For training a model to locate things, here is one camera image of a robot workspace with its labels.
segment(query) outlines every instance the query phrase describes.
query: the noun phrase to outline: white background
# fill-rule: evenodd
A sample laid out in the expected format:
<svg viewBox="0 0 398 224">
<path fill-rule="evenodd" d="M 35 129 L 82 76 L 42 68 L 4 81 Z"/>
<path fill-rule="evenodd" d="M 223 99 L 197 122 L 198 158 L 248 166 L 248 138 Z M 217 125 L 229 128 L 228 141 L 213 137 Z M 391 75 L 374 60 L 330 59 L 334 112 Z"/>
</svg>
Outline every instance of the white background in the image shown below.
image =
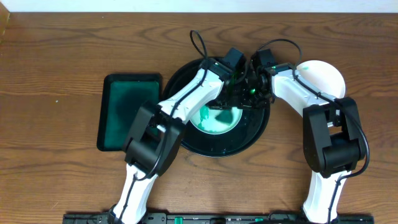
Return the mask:
<svg viewBox="0 0 398 224">
<path fill-rule="evenodd" d="M 0 0 L 10 12 L 398 12 L 398 0 Z"/>
</svg>

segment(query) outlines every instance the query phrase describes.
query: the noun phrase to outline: wooden table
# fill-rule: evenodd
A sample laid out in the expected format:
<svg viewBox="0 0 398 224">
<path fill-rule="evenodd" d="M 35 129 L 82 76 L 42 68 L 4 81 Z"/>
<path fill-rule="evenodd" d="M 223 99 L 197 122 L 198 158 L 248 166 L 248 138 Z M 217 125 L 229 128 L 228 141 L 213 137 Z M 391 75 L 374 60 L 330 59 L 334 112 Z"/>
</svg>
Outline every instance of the wooden table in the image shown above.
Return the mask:
<svg viewBox="0 0 398 224">
<path fill-rule="evenodd" d="M 0 222 L 61 223 L 67 212 L 115 204 L 123 152 L 100 152 L 96 135 L 104 77 L 160 72 L 164 85 L 199 58 L 235 46 L 250 55 L 279 37 L 304 60 L 333 64 L 359 108 L 371 146 L 369 169 L 347 181 L 338 211 L 398 222 L 398 16 L 396 14 L 11 14 L 0 46 Z M 280 62 L 296 49 L 274 44 Z M 308 194 L 302 119 L 282 100 L 246 151 L 212 159 L 181 148 L 156 181 L 148 207 L 179 213 L 295 210 Z"/>
</svg>

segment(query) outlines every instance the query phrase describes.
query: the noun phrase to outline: robotic arm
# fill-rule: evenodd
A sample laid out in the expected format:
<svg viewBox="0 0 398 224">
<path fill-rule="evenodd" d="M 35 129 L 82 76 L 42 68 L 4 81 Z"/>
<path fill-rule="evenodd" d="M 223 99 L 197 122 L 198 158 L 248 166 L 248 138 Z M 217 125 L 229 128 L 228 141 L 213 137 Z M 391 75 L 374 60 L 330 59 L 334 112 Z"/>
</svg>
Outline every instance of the robotic arm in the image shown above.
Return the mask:
<svg viewBox="0 0 398 224">
<path fill-rule="evenodd" d="M 269 49 L 258 50 L 247 63 L 243 53 L 234 48 L 224 58 L 208 62 L 207 68 L 201 65 L 196 77 L 174 96 L 158 105 L 146 103 L 139 109 L 123 147 L 127 178 L 121 199 L 113 209 L 114 222 L 136 224 L 141 220 L 155 179 L 175 159 L 185 124 L 202 106 L 253 110 L 278 97 L 303 117 L 304 154 L 313 171 L 303 211 L 310 222 L 326 223 L 336 181 L 350 174 L 357 161 L 365 157 L 358 130 L 341 110 L 315 94 L 321 91 L 298 71 L 294 77 L 291 64 L 278 65 Z M 203 83 L 197 86 L 205 73 Z M 298 77 L 307 88 L 298 82 Z M 322 94 L 337 101 L 359 123 L 358 109 L 351 98 Z M 342 132 L 330 136 L 330 126 L 341 126 Z M 341 187 L 331 208 L 331 219 L 337 217 L 340 193 Z"/>
</svg>

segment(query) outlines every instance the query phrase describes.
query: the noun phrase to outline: white wall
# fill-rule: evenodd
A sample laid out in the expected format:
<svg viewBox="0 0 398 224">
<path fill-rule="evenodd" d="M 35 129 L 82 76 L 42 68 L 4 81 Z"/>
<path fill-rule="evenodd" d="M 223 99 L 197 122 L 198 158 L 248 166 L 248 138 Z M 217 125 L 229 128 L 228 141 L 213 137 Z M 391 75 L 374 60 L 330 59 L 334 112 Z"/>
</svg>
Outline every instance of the white wall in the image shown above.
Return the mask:
<svg viewBox="0 0 398 224">
<path fill-rule="evenodd" d="M 0 0 L 0 2 L 10 12 L 398 12 L 398 0 Z"/>
</svg>

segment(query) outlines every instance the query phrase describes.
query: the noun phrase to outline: wooden table surface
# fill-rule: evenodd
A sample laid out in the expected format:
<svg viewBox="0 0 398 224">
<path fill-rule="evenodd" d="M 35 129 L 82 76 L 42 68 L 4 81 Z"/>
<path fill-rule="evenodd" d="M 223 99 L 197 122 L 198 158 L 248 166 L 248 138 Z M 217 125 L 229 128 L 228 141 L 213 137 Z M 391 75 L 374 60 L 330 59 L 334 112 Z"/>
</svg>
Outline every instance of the wooden table surface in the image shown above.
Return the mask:
<svg viewBox="0 0 398 224">
<path fill-rule="evenodd" d="M 0 45 L 0 223 L 61 223 L 67 212 L 115 204 L 126 176 L 123 152 L 96 148 L 104 77 L 160 72 L 164 85 L 199 58 L 189 30 L 210 55 L 247 55 L 265 41 L 298 42 L 304 60 L 343 74 L 371 146 L 369 169 L 347 181 L 341 213 L 398 222 L 397 14 L 11 14 Z M 273 45 L 280 62 L 296 49 Z M 264 134 L 221 159 L 181 148 L 147 206 L 174 213 L 298 211 L 311 170 L 302 119 L 282 100 Z"/>
</svg>

